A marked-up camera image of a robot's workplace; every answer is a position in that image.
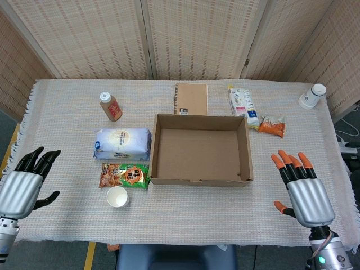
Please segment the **right silver orange-tipped robot hand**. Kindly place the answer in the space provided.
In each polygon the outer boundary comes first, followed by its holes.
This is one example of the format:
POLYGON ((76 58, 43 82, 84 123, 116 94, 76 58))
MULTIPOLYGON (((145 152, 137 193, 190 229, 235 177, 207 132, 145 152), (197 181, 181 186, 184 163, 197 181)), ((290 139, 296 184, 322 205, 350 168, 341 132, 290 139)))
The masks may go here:
POLYGON ((302 153, 298 157, 278 150, 271 155, 291 201, 291 207, 275 201, 274 206, 284 215, 291 216, 306 228, 328 226, 335 212, 322 181, 317 178, 310 160, 302 153))

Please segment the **left silver black-fingered robot hand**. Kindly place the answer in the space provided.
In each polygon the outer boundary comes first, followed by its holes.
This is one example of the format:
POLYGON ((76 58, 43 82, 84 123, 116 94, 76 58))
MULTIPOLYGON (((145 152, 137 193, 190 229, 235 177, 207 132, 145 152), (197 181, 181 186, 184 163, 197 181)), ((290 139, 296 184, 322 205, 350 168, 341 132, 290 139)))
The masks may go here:
POLYGON ((54 202, 60 191, 53 191, 49 197, 39 199, 39 193, 53 163, 61 150, 49 151, 40 156, 41 146, 23 156, 11 171, 0 189, 0 218, 24 219, 37 210, 54 202))

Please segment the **green orange snack packet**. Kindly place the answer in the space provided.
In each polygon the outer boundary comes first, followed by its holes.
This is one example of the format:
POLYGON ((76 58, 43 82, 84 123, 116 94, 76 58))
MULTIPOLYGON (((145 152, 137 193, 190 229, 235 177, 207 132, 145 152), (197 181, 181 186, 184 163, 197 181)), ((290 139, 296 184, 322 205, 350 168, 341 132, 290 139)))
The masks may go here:
POLYGON ((103 163, 99 188, 122 186, 146 190, 149 182, 148 165, 103 163))

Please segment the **white blue food bag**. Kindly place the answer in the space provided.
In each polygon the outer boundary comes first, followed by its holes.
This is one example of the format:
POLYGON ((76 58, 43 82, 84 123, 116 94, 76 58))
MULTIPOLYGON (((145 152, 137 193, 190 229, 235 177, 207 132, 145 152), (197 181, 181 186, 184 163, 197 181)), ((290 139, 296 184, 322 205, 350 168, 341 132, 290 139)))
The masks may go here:
POLYGON ((94 157, 97 160, 149 161, 151 132, 147 128, 104 128, 96 133, 94 157))

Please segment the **small orange snack packet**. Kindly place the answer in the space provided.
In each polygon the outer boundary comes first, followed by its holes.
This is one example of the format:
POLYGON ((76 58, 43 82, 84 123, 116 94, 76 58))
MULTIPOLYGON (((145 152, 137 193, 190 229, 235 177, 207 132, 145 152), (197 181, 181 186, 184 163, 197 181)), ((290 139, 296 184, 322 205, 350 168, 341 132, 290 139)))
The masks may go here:
POLYGON ((285 118, 282 116, 264 116, 258 127, 258 132, 268 133, 283 138, 285 134, 285 118))

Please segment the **long white printed package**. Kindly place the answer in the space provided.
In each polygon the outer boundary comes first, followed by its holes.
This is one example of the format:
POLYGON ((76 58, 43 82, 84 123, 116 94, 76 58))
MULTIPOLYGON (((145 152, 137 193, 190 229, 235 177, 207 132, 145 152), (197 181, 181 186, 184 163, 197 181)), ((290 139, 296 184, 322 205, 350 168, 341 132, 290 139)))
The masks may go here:
POLYGON ((245 88, 234 88, 232 85, 229 85, 228 95, 233 116, 247 118, 248 126, 257 130, 260 126, 260 121, 250 91, 245 88))

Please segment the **open brown cardboard box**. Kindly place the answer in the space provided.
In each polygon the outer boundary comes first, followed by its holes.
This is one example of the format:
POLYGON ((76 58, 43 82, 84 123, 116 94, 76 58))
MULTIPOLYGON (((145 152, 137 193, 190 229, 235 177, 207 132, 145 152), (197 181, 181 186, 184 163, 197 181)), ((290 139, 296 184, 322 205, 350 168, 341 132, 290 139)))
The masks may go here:
POLYGON ((155 185, 246 186, 253 180, 248 121, 157 114, 149 172, 155 185))

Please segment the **white power strip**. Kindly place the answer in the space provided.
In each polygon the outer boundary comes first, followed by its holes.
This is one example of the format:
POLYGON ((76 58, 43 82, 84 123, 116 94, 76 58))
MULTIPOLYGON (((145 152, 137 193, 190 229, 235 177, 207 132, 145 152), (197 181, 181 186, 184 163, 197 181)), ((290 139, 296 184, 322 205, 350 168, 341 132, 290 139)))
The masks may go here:
POLYGON ((360 153, 360 141, 338 142, 339 149, 342 154, 358 154, 360 153))

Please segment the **brown drink bottle red label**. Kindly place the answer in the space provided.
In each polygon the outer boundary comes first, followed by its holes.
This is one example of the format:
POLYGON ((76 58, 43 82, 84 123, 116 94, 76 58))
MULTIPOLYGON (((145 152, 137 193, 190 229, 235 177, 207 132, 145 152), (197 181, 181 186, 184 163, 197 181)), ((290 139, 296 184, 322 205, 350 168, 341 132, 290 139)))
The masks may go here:
POLYGON ((123 114, 116 98, 109 94, 109 92, 101 92, 100 105, 112 122, 119 120, 123 114))

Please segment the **beige woven tablecloth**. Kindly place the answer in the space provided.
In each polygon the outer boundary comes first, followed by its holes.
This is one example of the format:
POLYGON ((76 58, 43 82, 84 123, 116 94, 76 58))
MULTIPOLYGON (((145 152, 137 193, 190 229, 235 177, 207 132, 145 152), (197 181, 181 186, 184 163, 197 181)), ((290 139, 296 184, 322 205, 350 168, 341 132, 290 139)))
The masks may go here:
POLYGON ((271 155, 303 152, 322 180, 335 212, 331 228, 347 250, 360 245, 360 214, 344 168, 325 99, 313 109, 299 106, 309 83, 209 80, 208 113, 232 114, 229 85, 251 92, 260 115, 285 118, 284 138, 251 130, 254 179, 245 187, 162 186, 130 188, 129 203, 113 208, 99 188, 102 163, 93 157, 95 134, 112 127, 100 107, 103 91, 119 101, 118 126, 152 128, 159 113, 172 113, 174 81, 43 79, 33 85, 5 174, 39 146, 60 150, 40 191, 59 197, 19 221, 17 240, 94 241, 119 244, 306 246, 309 229, 281 214, 275 200, 290 204, 271 155))

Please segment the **blue padded seat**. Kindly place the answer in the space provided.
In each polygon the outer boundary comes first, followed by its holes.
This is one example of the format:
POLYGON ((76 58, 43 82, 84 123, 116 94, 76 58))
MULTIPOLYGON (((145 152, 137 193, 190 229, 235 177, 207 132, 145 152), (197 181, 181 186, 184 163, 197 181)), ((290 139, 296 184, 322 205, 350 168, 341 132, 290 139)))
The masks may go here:
POLYGON ((116 270, 238 270, 236 246, 125 244, 116 270))

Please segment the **brown spiral notebook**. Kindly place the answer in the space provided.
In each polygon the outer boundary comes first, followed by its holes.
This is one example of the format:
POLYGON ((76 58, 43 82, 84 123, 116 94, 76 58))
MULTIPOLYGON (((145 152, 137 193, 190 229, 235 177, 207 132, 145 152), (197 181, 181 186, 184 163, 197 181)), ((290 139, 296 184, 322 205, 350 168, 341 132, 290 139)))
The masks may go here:
POLYGON ((208 114, 208 86, 201 83, 177 83, 174 94, 175 115, 208 114))

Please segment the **woven folding screen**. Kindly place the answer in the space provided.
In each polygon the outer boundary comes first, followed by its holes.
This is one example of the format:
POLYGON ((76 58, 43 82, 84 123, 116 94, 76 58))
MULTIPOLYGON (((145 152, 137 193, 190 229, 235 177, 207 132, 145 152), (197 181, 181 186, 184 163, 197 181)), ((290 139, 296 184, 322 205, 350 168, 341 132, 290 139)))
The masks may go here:
POLYGON ((322 83, 360 103, 360 0, 0 0, 35 78, 322 83))

